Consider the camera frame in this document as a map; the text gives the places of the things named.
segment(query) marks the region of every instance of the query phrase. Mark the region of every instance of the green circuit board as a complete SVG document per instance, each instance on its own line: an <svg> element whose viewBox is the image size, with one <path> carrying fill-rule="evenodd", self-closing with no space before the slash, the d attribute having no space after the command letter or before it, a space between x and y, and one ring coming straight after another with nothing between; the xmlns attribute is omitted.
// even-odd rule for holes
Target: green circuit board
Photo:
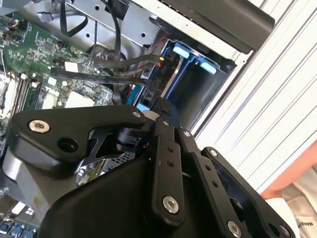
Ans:
<svg viewBox="0 0 317 238"><path fill-rule="evenodd" d="M88 53L18 15L0 16L0 47L7 71L15 75L8 83L0 70L0 154L14 113L112 104L112 91L105 85L51 76L52 67L68 70L67 63L78 72L102 76L107 73L94 69L93 63L86 60Z"/></svg>
<svg viewBox="0 0 317 238"><path fill-rule="evenodd" d="M15 24L15 22L19 22L20 27L16 27L14 31L2 30L0 32L0 34L2 33L0 47L3 48L7 66L16 73L25 74L31 81L40 82L39 87L30 88L28 91L24 110L41 109L47 93L51 93L55 97L56 103L53 108L65 107L72 92L90 99L91 103L88 103L90 106L112 103L112 92L103 85L50 75L51 67L61 67L56 65L56 62L63 61L78 62L79 72L97 74L93 63L90 61L81 63L88 57L86 52L67 44L59 50L56 45L62 41L37 25L26 22L18 16L0 17L0 25Z"/></svg>

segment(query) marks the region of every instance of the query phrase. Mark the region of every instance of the ribbed metal surface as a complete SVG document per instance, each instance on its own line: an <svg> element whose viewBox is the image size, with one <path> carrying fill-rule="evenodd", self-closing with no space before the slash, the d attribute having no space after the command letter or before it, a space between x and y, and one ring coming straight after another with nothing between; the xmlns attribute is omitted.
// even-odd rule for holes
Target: ribbed metal surface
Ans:
<svg viewBox="0 0 317 238"><path fill-rule="evenodd" d="M258 192L317 139L317 1L268 0L274 33L204 131Z"/></svg>
<svg viewBox="0 0 317 238"><path fill-rule="evenodd" d="M122 165L123 163L134 159L134 153L126 152L118 159L108 159L105 161L103 171L108 172L113 170L115 167Z"/></svg>

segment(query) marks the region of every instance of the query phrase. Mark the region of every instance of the screw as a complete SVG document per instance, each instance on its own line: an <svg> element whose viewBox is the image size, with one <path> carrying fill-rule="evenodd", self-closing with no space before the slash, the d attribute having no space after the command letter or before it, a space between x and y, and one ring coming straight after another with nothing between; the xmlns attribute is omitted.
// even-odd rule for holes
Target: screw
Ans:
<svg viewBox="0 0 317 238"><path fill-rule="evenodd" d="M184 135L186 135L187 137L190 137L190 133L188 131L184 131Z"/></svg>
<svg viewBox="0 0 317 238"><path fill-rule="evenodd" d="M240 238L242 236L242 232L235 222L229 221L228 228L235 237Z"/></svg>
<svg viewBox="0 0 317 238"><path fill-rule="evenodd" d="M283 225L279 225L279 227L281 227L282 231L283 231L288 237L291 237L291 234L289 233L289 231L288 231Z"/></svg>
<svg viewBox="0 0 317 238"><path fill-rule="evenodd" d="M133 112L133 115L135 115L137 118L141 117L141 115L139 113L137 113L137 112Z"/></svg>
<svg viewBox="0 0 317 238"><path fill-rule="evenodd" d="M50 130L50 125L42 120L33 120L29 123L29 128L36 133L46 133Z"/></svg>
<svg viewBox="0 0 317 238"><path fill-rule="evenodd" d="M167 162L167 164L168 164L168 166L170 166L170 167L174 167L174 163L171 161L171 160L169 160L168 162Z"/></svg>
<svg viewBox="0 0 317 238"><path fill-rule="evenodd" d="M211 155L214 156L214 157L217 157L217 156L218 156L217 152L215 152L214 150L210 150L210 153L211 153Z"/></svg>
<svg viewBox="0 0 317 238"><path fill-rule="evenodd" d="M165 120L163 120L163 124L169 126L169 123Z"/></svg>
<svg viewBox="0 0 317 238"><path fill-rule="evenodd" d="M166 196L163 198L163 206L169 213L172 214L176 214L179 210L178 203L171 196Z"/></svg>
<svg viewBox="0 0 317 238"><path fill-rule="evenodd" d="M147 148L149 146L149 143L148 142L146 142L146 143L144 143L143 145L142 145L142 148Z"/></svg>

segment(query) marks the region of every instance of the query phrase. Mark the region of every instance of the mounting hole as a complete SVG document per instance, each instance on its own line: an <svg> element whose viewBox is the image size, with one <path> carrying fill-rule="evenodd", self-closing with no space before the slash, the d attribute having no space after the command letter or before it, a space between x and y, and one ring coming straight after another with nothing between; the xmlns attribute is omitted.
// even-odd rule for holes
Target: mounting hole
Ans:
<svg viewBox="0 0 317 238"><path fill-rule="evenodd" d="M212 181L213 186L215 187L219 187L218 183L216 183L215 181Z"/></svg>
<svg viewBox="0 0 317 238"><path fill-rule="evenodd" d="M280 233L278 231L278 229L275 227L275 225L273 225L272 223L268 224L269 229L271 230L271 232L276 235L277 237L280 236Z"/></svg>
<svg viewBox="0 0 317 238"><path fill-rule="evenodd" d="M174 163L171 161L171 160L169 160L168 162L167 162L167 164L168 164L168 166L170 166L170 167L174 167Z"/></svg>
<svg viewBox="0 0 317 238"><path fill-rule="evenodd" d="M70 138L62 138L57 142L57 146L64 152L74 153L78 150L78 144L76 141Z"/></svg>
<svg viewBox="0 0 317 238"><path fill-rule="evenodd" d="M170 152L170 153L173 153L174 152L174 149L172 147L168 147L167 150Z"/></svg>

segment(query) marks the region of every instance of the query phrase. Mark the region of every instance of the black cable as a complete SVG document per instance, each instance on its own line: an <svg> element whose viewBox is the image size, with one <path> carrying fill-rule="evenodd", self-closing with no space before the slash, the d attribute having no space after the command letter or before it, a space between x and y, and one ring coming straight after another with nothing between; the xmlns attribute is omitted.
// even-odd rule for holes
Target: black cable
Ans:
<svg viewBox="0 0 317 238"><path fill-rule="evenodd" d="M76 35L78 32L80 32L82 29L85 28L88 24L88 17L83 15L85 17L85 20L80 23L78 26L75 28L71 29L70 31L67 31L67 17L66 17L66 0L62 0L60 3L60 30L63 35L67 37L72 37Z"/></svg>
<svg viewBox="0 0 317 238"><path fill-rule="evenodd" d="M153 63L146 63L145 65L143 65L142 67L140 68L137 68L135 70L131 70L131 71L127 71L127 72L118 72L118 73L115 73L114 76L120 76L120 77L129 77L129 76L133 76L137 73L140 73L140 72L143 72L144 70L147 70L147 69L150 69L154 66Z"/></svg>
<svg viewBox="0 0 317 238"><path fill-rule="evenodd" d="M116 18L116 16L114 15L114 12L112 10L112 7L110 6L110 4L105 1L105 0L100 0L104 5L106 5L106 7L108 8L113 22L114 22L114 26L115 26L115 45L114 45L114 60L115 61L120 61L120 55L121 55L121 31L120 31L120 26L119 26L119 22L118 19Z"/></svg>
<svg viewBox="0 0 317 238"><path fill-rule="evenodd" d="M115 60L103 60L99 58L94 58L96 68L123 68L123 67L127 67L133 64L143 62L143 61L158 63L163 60L164 58L162 58L161 56L155 56L155 55L139 56L134 59L128 59L126 61L120 61L120 62Z"/></svg>
<svg viewBox="0 0 317 238"><path fill-rule="evenodd" d="M114 26L115 26L115 44L114 44L114 60L116 62L120 62L120 56L121 56L121 31L120 31L120 26L118 23L118 19L116 18L116 16L113 13L112 7L110 6L110 4L105 1L105 0L100 0L104 5L106 5L106 7L108 8L113 22L114 22ZM114 85L113 86L113 96L112 96L112 101L114 102L114 104L120 105L122 104L122 98L121 98L121 94L120 94L120 88L119 85Z"/></svg>
<svg viewBox="0 0 317 238"><path fill-rule="evenodd" d="M51 75L58 76L61 78L68 78L74 80L82 80L93 83L107 83L107 84L136 84L144 86L147 84L147 80L143 78L132 78L132 77L111 77L111 76L101 76L86 73L76 73L66 71L59 68L51 68Z"/></svg>
<svg viewBox="0 0 317 238"><path fill-rule="evenodd" d="M91 50L91 52L89 53L88 58L82 62L82 63L86 63L89 62L95 55L96 52L96 48L97 48L97 29L98 29L98 22L95 21L95 34L94 34L94 44L93 44L93 49Z"/></svg>
<svg viewBox="0 0 317 238"><path fill-rule="evenodd" d="M83 14L79 11L67 11L65 13L66 17L69 16L83 16ZM55 19L61 18L61 13L50 13L46 11L41 11L37 13L39 20L41 22L50 22L54 21Z"/></svg>

